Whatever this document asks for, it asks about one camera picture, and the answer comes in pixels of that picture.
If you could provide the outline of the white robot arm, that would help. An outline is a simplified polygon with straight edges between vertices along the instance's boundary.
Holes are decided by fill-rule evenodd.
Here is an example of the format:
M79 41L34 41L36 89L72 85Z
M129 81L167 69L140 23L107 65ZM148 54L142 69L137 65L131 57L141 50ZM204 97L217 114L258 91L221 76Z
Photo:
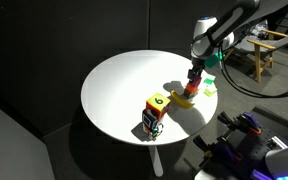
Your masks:
M258 9L260 0L238 0L214 25L195 36L191 43L193 67L188 71L190 80L201 75L205 60L214 49L235 29L242 25Z

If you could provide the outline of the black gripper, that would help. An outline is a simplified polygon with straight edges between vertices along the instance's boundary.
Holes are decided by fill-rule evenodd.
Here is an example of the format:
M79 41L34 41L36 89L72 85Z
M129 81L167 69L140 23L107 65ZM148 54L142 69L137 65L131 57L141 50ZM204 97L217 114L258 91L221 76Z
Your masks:
M193 59L192 68L188 70L188 78L193 80L195 77L200 76L205 68L205 61L202 59Z

